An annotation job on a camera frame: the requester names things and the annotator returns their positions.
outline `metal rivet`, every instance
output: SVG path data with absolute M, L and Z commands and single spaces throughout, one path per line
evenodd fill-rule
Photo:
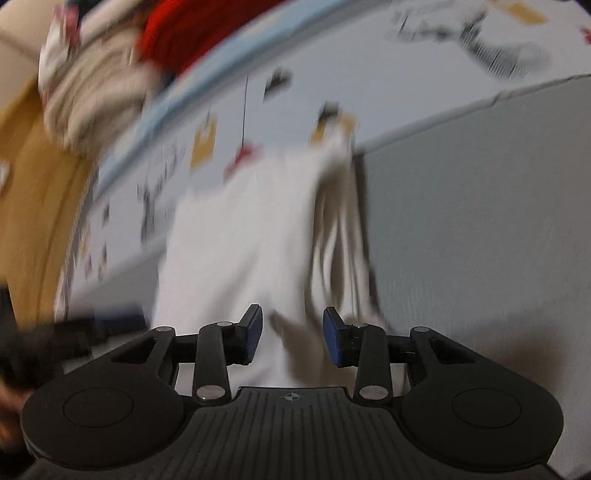
M 197 389 L 197 396 L 201 400 L 217 400 L 226 394 L 226 389 L 219 385 L 204 385 Z
M 365 400 L 383 400 L 388 396 L 388 390 L 379 385 L 368 385 L 359 390 L 359 395 Z

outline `white towel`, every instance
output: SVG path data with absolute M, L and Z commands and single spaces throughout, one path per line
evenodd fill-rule
M 229 367 L 234 392 L 354 384 L 353 369 L 332 365 L 322 334 L 327 306 L 345 322 L 383 326 L 369 297 L 351 163 L 337 130 L 317 147 L 264 154 L 222 188 L 178 204 L 154 326 L 197 333 L 258 303 L 261 340 L 253 363 Z

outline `red fabric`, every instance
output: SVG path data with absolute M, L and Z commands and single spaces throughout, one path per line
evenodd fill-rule
M 139 46 L 165 70 L 182 73 L 228 35 L 285 0 L 162 0 Z

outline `beige fabric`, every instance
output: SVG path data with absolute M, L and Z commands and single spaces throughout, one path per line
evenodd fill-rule
M 129 28 L 89 46 L 48 99 L 44 123 L 63 148 L 100 156 L 160 91 L 161 72 L 136 60 L 139 33 Z

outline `gray wall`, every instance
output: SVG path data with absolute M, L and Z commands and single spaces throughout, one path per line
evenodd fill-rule
M 591 80 L 497 103 L 366 159 L 390 325 L 427 325 L 542 384 L 553 465 L 591 468 Z

